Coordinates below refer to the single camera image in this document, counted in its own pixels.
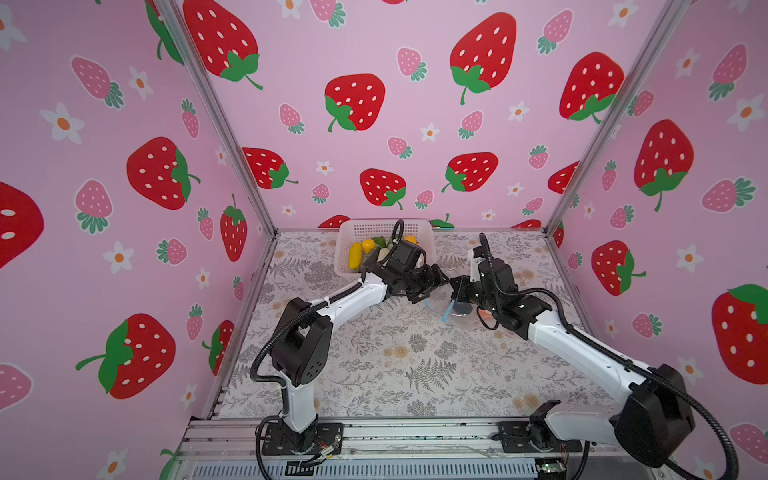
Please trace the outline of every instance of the basket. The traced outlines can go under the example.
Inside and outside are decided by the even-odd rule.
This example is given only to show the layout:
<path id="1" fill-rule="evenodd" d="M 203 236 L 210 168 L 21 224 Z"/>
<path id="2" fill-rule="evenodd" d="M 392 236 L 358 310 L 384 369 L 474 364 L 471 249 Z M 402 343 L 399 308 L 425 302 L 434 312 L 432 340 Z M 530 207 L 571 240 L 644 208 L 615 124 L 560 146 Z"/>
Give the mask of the basket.
<path id="1" fill-rule="evenodd" d="M 389 239 L 397 220 L 347 220 L 339 227 L 339 236 L 336 238 L 336 254 L 333 256 L 333 271 L 336 275 L 354 279 L 360 276 L 359 272 L 349 268 L 349 249 L 354 243 L 362 243 L 363 240 L 373 237 L 385 237 Z M 403 236 L 413 235 L 419 242 L 419 246 L 427 254 L 427 263 L 437 262 L 437 250 L 435 248 L 435 234 L 432 225 L 426 220 L 403 219 L 405 228 Z"/>

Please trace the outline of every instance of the yellow vegetable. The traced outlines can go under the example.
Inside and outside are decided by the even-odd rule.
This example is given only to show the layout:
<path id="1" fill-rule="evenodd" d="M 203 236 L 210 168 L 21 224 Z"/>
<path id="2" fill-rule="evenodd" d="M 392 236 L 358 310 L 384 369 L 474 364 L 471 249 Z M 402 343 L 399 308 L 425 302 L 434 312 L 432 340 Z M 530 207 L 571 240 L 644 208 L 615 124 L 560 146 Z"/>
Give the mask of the yellow vegetable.
<path id="1" fill-rule="evenodd" d="M 362 251 L 367 253 L 373 252 L 373 249 L 376 248 L 376 242 L 374 242 L 371 239 L 363 240 L 362 241 Z"/>
<path id="2" fill-rule="evenodd" d="M 349 268 L 357 270 L 362 263 L 362 245 L 359 243 L 353 243 L 352 248 L 349 249 Z"/>

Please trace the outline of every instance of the white flower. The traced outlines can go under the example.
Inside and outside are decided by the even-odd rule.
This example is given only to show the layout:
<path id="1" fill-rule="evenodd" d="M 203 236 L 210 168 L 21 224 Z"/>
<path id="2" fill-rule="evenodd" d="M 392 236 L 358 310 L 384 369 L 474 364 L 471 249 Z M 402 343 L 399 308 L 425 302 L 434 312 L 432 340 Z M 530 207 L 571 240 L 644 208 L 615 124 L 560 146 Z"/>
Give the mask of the white flower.
<path id="1" fill-rule="evenodd" d="M 435 124 L 429 124 L 427 125 L 427 128 L 422 128 L 422 134 L 424 135 L 422 137 L 422 141 L 424 140 L 430 140 L 435 141 L 435 137 L 437 137 L 437 134 L 440 133 L 440 130 L 435 128 Z"/>
<path id="2" fill-rule="evenodd" d="M 694 65 L 699 60 L 701 53 L 696 53 L 692 48 L 688 48 L 685 56 L 677 61 L 675 66 L 677 67 L 677 73 L 674 75 L 675 80 L 682 76 L 690 77 L 694 72 Z"/>
<path id="3" fill-rule="evenodd" d="M 614 3 L 614 16 L 608 22 L 608 26 L 619 24 L 620 27 L 627 26 L 629 16 L 640 10 L 640 7 L 634 5 L 634 0 L 624 0 L 622 3 Z"/>
<path id="4" fill-rule="evenodd" d="M 760 108 L 764 94 L 759 94 L 752 101 L 737 100 L 736 113 L 728 119 L 728 124 L 736 124 L 739 131 L 745 131 L 752 120 L 759 120 L 766 116 L 766 112 Z"/>
<path id="5" fill-rule="evenodd" d="M 701 370 L 696 368 L 696 359 L 684 359 L 683 357 L 678 356 L 677 362 L 680 363 L 680 368 L 677 371 L 682 373 L 683 377 L 691 385 L 696 385 L 697 379 L 704 378 L 704 374 Z"/>
<path id="6" fill-rule="evenodd" d="M 750 0 L 730 0 L 730 3 L 728 4 L 728 8 L 736 7 L 736 11 L 739 13 L 743 13 L 748 6 L 750 6 Z"/>
<path id="7" fill-rule="evenodd" d="M 520 103 L 509 108 L 509 118 L 507 120 L 523 121 L 523 115 L 527 114 L 530 110 L 530 108 L 525 106 L 525 102 L 520 100 Z"/>
<path id="8" fill-rule="evenodd" d="M 187 390 L 179 399 L 179 401 L 184 404 L 184 410 L 189 408 L 190 403 L 194 403 L 194 401 L 197 400 L 197 397 L 194 395 L 195 390 L 197 390 L 197 385 L 187 384 Z"/>
<path id="9" fill-rule="evenodd" d="M 80 134 L 78 133 L 85 126 L 83 120 L 69 116 L 69 112 L 64 104 L 56 104 L 56 112 L 49 110 L 40 110 L 40 115 L 49 124 L 53 125 L 51 136 L 54 140 L 69 138 L 73 143 L 80 144 Z"/>
<path id="10" fill-rule="evenodd" d="M 120 453 L 109 452 L 109 455 L 107 455 L 107 464 L 96 474 L 96 479 L 112 480 L 122 472 L 125 472 L 125 464 L 123 461 L 127 454 L 128 449 L 125 449 Z"/>
<path id="11" fill-rule="evenodd" d="M 584 217 L 588 218 L 589 220 L 592 220 L 593 213 L 594 213 L 594 207 L 592 207 L 592 202 L 584 205 Z"/>
<path id="12" fill-rule="evenodd" d="M 277 0 L 277 4 L 283 6 L 283 18 L 290 15 L 296 20 L 299 19 L 299 7 L 303 2 L 304 0 Z"/>
<path id="13" fill-rule="evenodd" d="M 227 152 L 224 151 L 224 148 L 219 145 L 219 147 L 216 149 L 216 159 L 219 162 L 219 165 L 223 165 L 226 167 L 227 165 Z"/>
<path id="14" fill-rule="evenodd" d="M 611 132 L 611 140 L 616 140 L 616 134 L 619 133 L 619 130 L 621 130 L 621 124 L 616 125 L 614 130 Z"/>
<path id="15" fill-rule="evenodd" d="M 317 162 L 317 168 L 315 169 L 315 172 L 320 172 L 327 177 L 328 174 L 332 171 L 333 169 L 331 168 L 330 162 Z"/>
<path id="16" fill-rule="evenodd" d="M 612 339 L 616 338 L 616 322 L 614 319 L 605 320 L 605 332 L 611 336 Z"/>
<path id="17" fill-rule="evenodd" d="M 704 257 L 696 253 L 696 245 L 693 245 L 693 244 L 691 244 L 685 250 L 683 250 L 682 248 L 678 248 L 677 256 L 680 258 L 677 261 L 677 266 L 679 268 L 687 268 L 688 271 L 691 273 L 696 271 L 697 263 L 701 263 L 704 261 Z"/>
<path id="18" fill-rule="evenodd" d="M 205 270 L 204 266 L 200 267 L 200 273 L 194 276 L 197 280 L 197 289 L 202 290 L 204 286 L 210 286 L 210 272 Z"/>
<path id="19" fill-rule="evenodd" d="M 123 244 L 120 242 L 114 243 L 114 251 L 104 254 L 104 260 L 112 262 L 112 273 L 115 274 L 122 270 L 130 270 L 133 268 L 131 265 L 131 257 L 134 255 L 134 249 L 123 248 Z"/>
<path id="20" fill-rule="evenodd" d="M 128 66 L 128 69 L 131 71 L 131 79 L 128 81 L 128 84 L 131 86 L 131 88 L 139 90 L 141 100 L 147 100 L 147 95 L 154 93 L 152 87 L 150 87 L 147 83 L 147 72 L 136 71 L 136 69 L 130 65 Z"/>
<path id="21" fill-rule="evenodd" d="M 694 475 L 699 478 L 717 478 L 715 464 L 712 462 L 704 463 L 699 457 L 694 457 L 694 462 L 696 462 L 696 471 L 694 472 Z"/>
<path id="22" fill-rule="evenodd" d="M 525 187 L 521 187 L 520 186 L 520 182 L 512 185 L 511 187 L 507 187 L 507 188 L 509 189 L 509 192 L 507 192 L 507 196 L 515 195 L 517 197 L 520 194 L 520 192 L 525 190 Z"/>
<path id="23" fill-rule="evenodd" d="M 0 48 L 8 51 L 11 48 L 11 40 L 27 43 L 27 38 L 13 25 L 13 14 L 7 5 L 0 5 Z"/>

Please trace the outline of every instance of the pink wall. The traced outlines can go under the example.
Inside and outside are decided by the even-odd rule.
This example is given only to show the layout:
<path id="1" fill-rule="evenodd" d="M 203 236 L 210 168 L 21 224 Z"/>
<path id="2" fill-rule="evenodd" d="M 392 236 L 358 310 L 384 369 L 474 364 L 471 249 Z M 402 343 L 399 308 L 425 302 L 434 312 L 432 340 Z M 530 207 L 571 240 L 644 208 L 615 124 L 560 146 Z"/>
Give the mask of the pink wall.
<path id="1" fill-rule="evenodd" d="M 638 359 L 665 362 L 684 373 L 688 391 L 738 445 L 740 478 L 768 477 L 765 450 L 757 453 L 754 443 L 762 442 L 764 449 L 768 430 L 768 318 L 761 317 L 768 314 L 763 191 L 768 120 L 766 103 L 760 105 L 768 75 L 765 18 L 765 2 L 709 0 L 690 8 L 641 88 L 652 101 L 640 93 L 641 106 L 621 122 L 578 192 L 578 205 L 564 219 L 559 250 L 576 268 L 571 276 L 601 338 Z M 731 81 L 735 88 L 725 98 L 710 100 L 710 88 L 728 91 Z M 666 159 L 666 182 L 658 176 L 652 182 Z M 616 163 L 612 184 L 613 174 L 605 173 L 610 161 Z M 656 212 L 658 187 L 664 191 Z M 634 211 L 631 222 L 625 206 Z M 603 247 L 615 240 L 624 245 Z M 634 272 L 647 274 L 633 277 L 625 289 L 615 279 L 627 278 L 626 266 L 614 275 L 607 260 L 627 252 Z M 615 259 L 614 266 L 617 262 L 622 260 Z M 758 287 L 738 289 L 744 285 Z M 732 430 L 744 423 L 753 426 Z M 723 472 L 723 454 L 701 418 L 675 455 L 699 476 L 705 469 L 714 478 Z"/>
<path id="2" fill-rule="evenodd" d="M 276 225 L 313 228 L 335 215 L 450 214 L 457 227 L 546 223 L 560 200 L 550 186 L 561 191 L 565 183 L 555 183 L 570 178 L 568 166 L 597 127 L 589 116 L 568 117 L 582 95 L 597 94 L 597 104 L 616 92 L 620 71 L 631 67 L 664 2 L 178 3 L 238 141 L 252 149 Z M 483 69 L 479 79 L 463 71 L 473 65 Z M 451 66 L 458 67 L 456 78 Z M 367 85 L 371 90 L 363 90 Z M 462 105 L 464 86 L 481 93 L 467 91 Z M 349 130 L 353 124 L 356 131 Z M 532 154 L 538 145 L 546 151 Z M 481 168 L 467 167 L 473 158 Z M 468 178 L 454 179 L 466 191 L 449 185 L 448 166 L 460 174 L 468 168 Z M 327 201 L 318 203 L 313 197 L 322 200 L 325 191 Z M 417 201 L 427 207 L 420 210 Z"/>
<path id="3" fill-rule="evenodd" d="M 217 161 L 219 137 L 185 67 L 166 48 L 157 58 L 143 2 L 11 0 L 0 20 L 0 477 L 158 478 L 170 458 L 161 451 L 175 450 L 190 416 L 203 415 L 214 382 L 201 343 L 237 321 L 233 279 L 248 291 L 266 236 L 232 164 Z M 78 76 L 76 55 L 108 81 L 82 60 Z M 119 110 L 106 102 L 110 83 Z M 156 137 L 170 140 L 139 151 Z M 201 180 L 187 202 L 176 148 Z M 85 204 L 75 198 L 84 185 Z M 232 194 L 247 225 L 237 261 L 220 234 Z M 171 239 L 186 254 L 171 241 L 162 263 L 158 244 Z M 210 272 L 203 286 L 201 268 Z M 194 305 L 202 325 L 191 322 L 190 341 Z"/>

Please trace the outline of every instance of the strawberry wallpaper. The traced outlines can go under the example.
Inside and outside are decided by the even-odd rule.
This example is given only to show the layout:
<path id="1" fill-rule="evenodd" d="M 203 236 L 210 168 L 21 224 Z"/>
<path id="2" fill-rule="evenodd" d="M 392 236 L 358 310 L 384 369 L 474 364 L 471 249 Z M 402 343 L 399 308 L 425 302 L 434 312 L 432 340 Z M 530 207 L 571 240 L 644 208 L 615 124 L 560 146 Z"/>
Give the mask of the strawberry wallpaper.
<path id="1" fill-rule="evenodd" d="M 541 226 L 664 4 L 177 3 L 283 228 Z"/>
<path id="2" fill-rule="evenodd" d="M 168 477 L 266 245 L 152 2 L 0 0 L 0 478 Z"/>
<path id="3" fill-rule="evenodd" d="M 597 334 L 666 363 L 768 477 L 768 4 L 696 2 L 563 219 Z M 675 453 L 723 473 L 706 423 Z"/>

